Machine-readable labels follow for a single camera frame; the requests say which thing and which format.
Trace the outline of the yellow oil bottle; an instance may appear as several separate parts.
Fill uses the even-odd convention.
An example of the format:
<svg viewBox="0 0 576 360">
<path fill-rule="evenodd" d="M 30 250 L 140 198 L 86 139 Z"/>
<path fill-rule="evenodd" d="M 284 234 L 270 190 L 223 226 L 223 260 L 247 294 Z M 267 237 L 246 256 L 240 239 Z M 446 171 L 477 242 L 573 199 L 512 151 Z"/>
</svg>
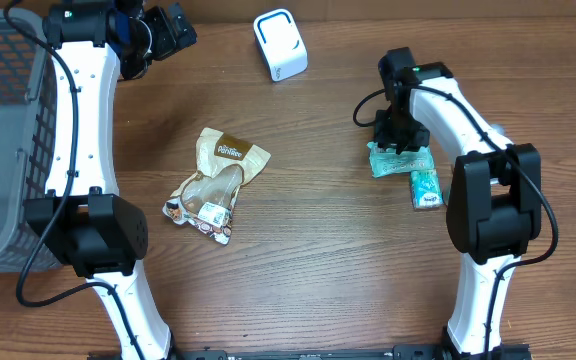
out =
<svg viewBox="0 0 576 360">
<path fill-rule="evenodd" d="M 505 134 L 505 130 L 504 128 L 499 125 L 499 124 L 492 124 L 491 127 L 500 135 L 504 135 Z"/>
</svg>

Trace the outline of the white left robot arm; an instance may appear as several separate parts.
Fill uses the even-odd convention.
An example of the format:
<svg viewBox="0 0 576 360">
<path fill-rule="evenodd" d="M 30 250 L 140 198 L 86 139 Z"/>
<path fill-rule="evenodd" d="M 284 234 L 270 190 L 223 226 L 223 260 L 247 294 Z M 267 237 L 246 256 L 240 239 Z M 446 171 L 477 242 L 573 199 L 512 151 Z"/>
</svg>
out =
<svg viewBox="0 0 576 360">
<path fill-rule="evenodd" d="M 180 5 L 140 1 L 64 1 L 50 8 L 42 30 L 37 44 L 56 78 L 55 145 L 44 196 L 25 204 L 27 223 L 38 248 L 97 293 L 121 358 L 177 359 L 146 277 L 146 217 L 119 192 L 112 116 L 117 85 L 194 45 L 196 32 Z"/>
</svg>

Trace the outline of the teal Kleenex tissue pack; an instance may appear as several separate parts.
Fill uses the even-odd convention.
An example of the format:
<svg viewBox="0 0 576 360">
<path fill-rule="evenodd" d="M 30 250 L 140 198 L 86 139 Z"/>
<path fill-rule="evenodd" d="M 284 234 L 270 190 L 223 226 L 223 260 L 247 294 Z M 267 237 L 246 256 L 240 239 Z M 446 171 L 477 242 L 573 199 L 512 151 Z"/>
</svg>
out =
<svg viewBox="0 0 576 360">
<path fill-rule="evenodd" d="M 410 190 L 414 210 L 428 210 L 444 204 L 439 177 L 435 169 L 412 171 Z"/>
</svg>

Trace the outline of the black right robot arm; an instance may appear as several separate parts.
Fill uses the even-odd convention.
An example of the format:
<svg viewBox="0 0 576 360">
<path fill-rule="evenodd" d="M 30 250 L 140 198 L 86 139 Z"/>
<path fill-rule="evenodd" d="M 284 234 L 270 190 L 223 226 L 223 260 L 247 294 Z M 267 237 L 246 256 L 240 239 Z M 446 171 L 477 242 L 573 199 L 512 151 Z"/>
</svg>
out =
<svg viewBox="0 0 576 360">
<path fill-rule="evenodd" d="M 513 265 L 541 230 L 539 152 L 496 132 L 444 63 L 419 65 L 403 47 L 388 51 L 378 70 L 390 105 L 375 116 L 376 145 L 405 154 L 434 138 L 453 162 L 446 225 L 460 275 L 434 358 L 531 358 L 527 345 L 502 342 L 500 320 Z"/>
</svg>

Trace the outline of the brown PaniTree snack pouch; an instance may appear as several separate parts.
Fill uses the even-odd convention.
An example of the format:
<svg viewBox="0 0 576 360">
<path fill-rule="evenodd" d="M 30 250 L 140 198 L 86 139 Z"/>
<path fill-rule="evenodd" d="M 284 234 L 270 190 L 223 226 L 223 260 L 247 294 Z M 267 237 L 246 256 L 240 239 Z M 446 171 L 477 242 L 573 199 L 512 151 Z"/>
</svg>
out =
<svg viewBox="0 0 576 360">
<path fill-rule="evenodd" d="M 196 171 L 170 195 L 162 212 L 221 245 L 232 236 L 240 189 L 266 167 L 271 154 L 222 131 L 204 128 L 196 142 Z"/>
</svg>

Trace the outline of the teal wipes packet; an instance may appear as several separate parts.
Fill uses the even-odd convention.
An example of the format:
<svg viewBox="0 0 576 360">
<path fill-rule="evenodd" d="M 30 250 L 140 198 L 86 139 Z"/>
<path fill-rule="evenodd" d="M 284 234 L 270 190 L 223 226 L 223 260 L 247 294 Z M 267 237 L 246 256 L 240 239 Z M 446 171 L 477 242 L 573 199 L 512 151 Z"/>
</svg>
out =
<svg viewBox="0 0 576 360">
<path fill-rule="evenodd" d="M 428 147 L 421 147 L 418 151 L 403 151 L 401 154 L 397 154 L 394 148 L 380 148 L 376 142 L 369 142 L 367 147 L 373 178 L 435 168 Z"/>
</svg>

